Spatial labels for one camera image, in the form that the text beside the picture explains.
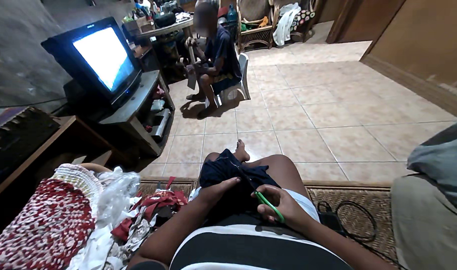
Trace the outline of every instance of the sandal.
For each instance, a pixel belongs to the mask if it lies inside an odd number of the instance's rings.
[[[191,100],[192,100],[192,101],[193,101],[193,100],[194,100],[194,101],[200,101],[200,102],[204,102],[204,101],[205,101],[205,97],[204,97],[204,96],[203,96],[203,97],[202,97],[202,96],[198,97],[197,95],[188,95],[188,96],[186,97],[186,99],[188,99],[188,100],[190,100],[190,101],[191,101]]]

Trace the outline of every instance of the crt television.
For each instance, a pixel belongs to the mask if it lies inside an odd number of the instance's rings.
[[[113,112],[140,83],[141,68],[113,17],[51,37],[42,47],[72,76],[65,95],[80,114]]]

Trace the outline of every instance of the green scissors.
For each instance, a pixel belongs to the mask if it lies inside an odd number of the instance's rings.
[[[240,175],[242,176],[242,178],[244,178],[244,180],[248,181],[250,183],[250,186],[253,188],[253,192],[255,193],[255,195],[257,196],[257,199],[259,200],[259,203],[260,204],[265,204],[265,205],[268,205],[271,209],[273,209],[273,211],[275,211],[275,213],[278,215],[278,219],[277,221],[280,222],[280,223],[285,223],[285,218],[284,216],[282,216],[282,214],[280,213],[280,211],[278,211],[278,209],[273,206],[264,196],[262,193],[258,192],[257,189],[253,186],[253,181],[250,179],[250,177],[248,177],[244,172],[243,170],[233,164],[237,169],[238,169],[238,172],[240,173]]]

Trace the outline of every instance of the knee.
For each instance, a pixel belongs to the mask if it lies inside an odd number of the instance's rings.
[[[282,155],[282,154],[276,154],[276,155],[272,155],[272,156],[270,156],[270,157],[271,157],[274,161],[276,161],[276,162],[278,162],[278,163],[279,163],[279,162],[280,162],[280,163],[281,163],[281,162],[282,162],[282,163],[283,163],[283,162],[284,162],[284,163],[293,163],[293,161],[292,161],[289,157],[287,157],[287,156],[285,156],[285,155]]]
[[[207,157],[205,158],[205,160],[203,162],[205,163],[207,161],[215,161],[218,158],[218,156],[220,156],[219,153],[212,152],[207,155]]]
[[[207,74],[202,74],[200,76],[200,81],[201,81],[201,83],[210,84],[209,83],[210,77]]]

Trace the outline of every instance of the tv stand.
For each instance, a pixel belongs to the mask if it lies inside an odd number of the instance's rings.
[[[148,117],[152,107],[152,95],[156,92],[157,86],[165,91],[163,100],[164,108],[169,110],[168,119],[165,119],[163,131],[159,130],[157,134],[161,135],[161,140],[156,142],[152,136],[145,130],[142,123]],[[139,146],[140,150],[149,155],[160,156],[166,140],[170,134],[173,119],[175,115],[175,106],[168,93],[168,87],[163,80],[159,70],[142,73],[140,85],[137,87],[131,98],[117,109],[112,115],[99,121],[103,126],[117,126],[126,132],[129,138]]]

